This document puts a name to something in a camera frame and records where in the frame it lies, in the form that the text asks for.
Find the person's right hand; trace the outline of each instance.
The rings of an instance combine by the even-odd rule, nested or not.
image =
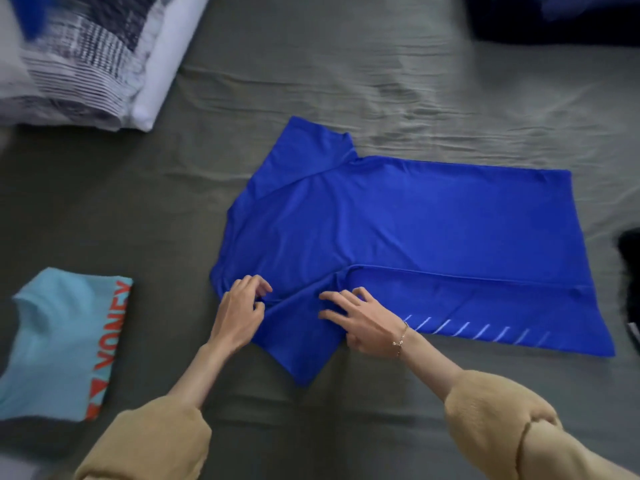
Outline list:
[[[319,317],[331,320],[347,331],[347,345],[359,352],[377,357],[395,358],[406,323],[391,313],[364,288],[356,288],[353,293],[343,290],[325,291],[320,299],[327,299],[340,306],[347,315],[323,310]]]
[[[209,342],[225,346],[229,353],[247,345],[264,318],[264,303],[256,301],[272,290],[259,275],[236,280],[220,301]]]

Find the black and white fabric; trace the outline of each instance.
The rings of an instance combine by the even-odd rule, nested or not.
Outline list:
[[[170,1],[59,0],[22,44],[33,87],[3,95],[0,123],[125,127]]]

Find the person's left hand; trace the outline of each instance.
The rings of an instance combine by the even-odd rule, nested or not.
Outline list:
[[[264,318],[264,303],[255,298],[272,291],[257,274],[236,280],[220,301],[209,342],[223,344],[230,353],[247,345]]]

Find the beige sweater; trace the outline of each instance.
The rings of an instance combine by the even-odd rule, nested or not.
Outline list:
[[[445,402],[462,454],[491,480],[639,480],[564,432],[556,411],[509,379],[465,371]],[[169,396],[125,411],[98,440],[76,480],[191,480],[211,429]]]

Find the bed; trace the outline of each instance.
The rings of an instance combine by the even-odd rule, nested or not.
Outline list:
[[[633,48],[475,41],[462,0],[211,0],[153,132],[20,128],[0,157],[0,296],[46,266],[136,282],[98,419],[5,423],[0,444],[70,472],[117,412],[172,386],[212,325],[225,213],[296,114],[350,132],[361,155],[572,170],[617,356],[433,343],[531,387],[589,448],[640,472],[640,356],[612,243],[640,209],[639,70]],[[5,345],[15,318],[0,316]],[[247,347],[203,414],[203,479],[482,478],[434,395],[345,347],[305,389]]]

